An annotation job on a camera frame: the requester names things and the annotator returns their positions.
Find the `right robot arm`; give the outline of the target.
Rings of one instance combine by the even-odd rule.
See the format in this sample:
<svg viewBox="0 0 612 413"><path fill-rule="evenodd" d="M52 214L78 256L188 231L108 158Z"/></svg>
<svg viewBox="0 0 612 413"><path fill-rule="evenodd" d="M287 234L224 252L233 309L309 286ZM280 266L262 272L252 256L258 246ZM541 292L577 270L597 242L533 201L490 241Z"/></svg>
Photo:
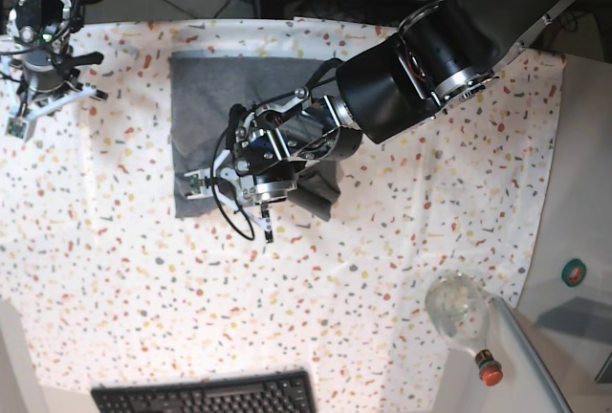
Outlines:
<svg viewBox="0 0 612 413"><path fill-rule="evenodd" d="M84 26L85 9L104 0L13 0L7 34L19 46L1 53L3 61L21 72L16 95L29 105L44 98L78 92L81 66L97 66L100 52L75 55L71 36Z"/></svg>

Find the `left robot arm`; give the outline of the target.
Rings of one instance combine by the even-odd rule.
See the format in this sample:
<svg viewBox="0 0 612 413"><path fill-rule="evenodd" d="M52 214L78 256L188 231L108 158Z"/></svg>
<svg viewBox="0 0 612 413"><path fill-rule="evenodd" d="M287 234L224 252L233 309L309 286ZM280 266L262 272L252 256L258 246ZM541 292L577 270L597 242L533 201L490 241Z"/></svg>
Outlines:
<svg viewBox="0 0 612 413"><path fill-rule="evenodd" d="M474 97L576 0L437 0L382 43L324 61L292 92L234 105L204 190L224 217L272 230L283 201L315 163L352 156Z"/></svg>

